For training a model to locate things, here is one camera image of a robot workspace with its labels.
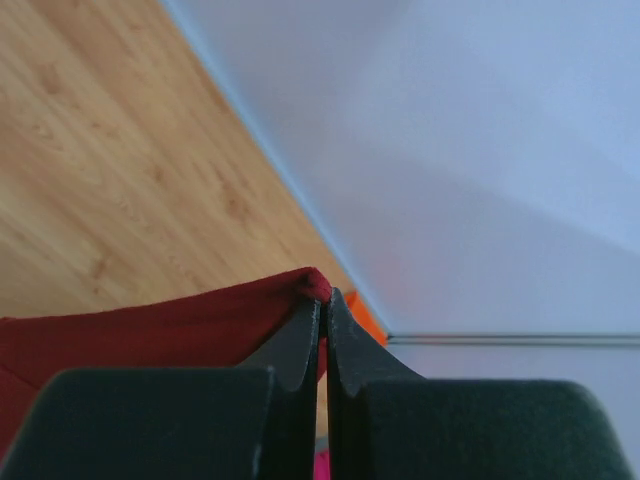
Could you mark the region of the dark red t shirt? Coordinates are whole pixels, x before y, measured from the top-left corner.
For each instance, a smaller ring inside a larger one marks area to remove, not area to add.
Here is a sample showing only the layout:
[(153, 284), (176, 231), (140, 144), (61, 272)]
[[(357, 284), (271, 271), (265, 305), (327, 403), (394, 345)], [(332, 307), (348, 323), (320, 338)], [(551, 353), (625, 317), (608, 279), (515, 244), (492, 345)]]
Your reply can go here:
[(41, 388), (84, 367), (229, 367), (261, 347), (303, 300), (332, 287), (305, 267), (219, 290), (98, 313), (1, 320), (1, 450)]

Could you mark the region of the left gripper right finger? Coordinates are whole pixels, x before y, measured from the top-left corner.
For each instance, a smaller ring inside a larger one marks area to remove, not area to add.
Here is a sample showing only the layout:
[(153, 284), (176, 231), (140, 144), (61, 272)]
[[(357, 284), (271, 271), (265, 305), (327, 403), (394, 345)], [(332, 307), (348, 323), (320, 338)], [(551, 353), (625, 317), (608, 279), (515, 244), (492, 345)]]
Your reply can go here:
[(603, 408), (548, 380), (427, 379), (382, 347), (334, 290), (326, 322), (335, 479), (630, 479)]

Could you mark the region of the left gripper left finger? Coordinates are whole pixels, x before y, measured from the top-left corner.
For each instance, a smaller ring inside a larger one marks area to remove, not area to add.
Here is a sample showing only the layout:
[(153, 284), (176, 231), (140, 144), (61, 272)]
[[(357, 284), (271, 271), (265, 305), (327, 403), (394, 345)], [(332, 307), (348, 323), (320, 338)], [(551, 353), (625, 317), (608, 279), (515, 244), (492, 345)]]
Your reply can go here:
[(75, 369), (37, 398), (5, 479), (309, 479), (320, 305), (232, 368)]

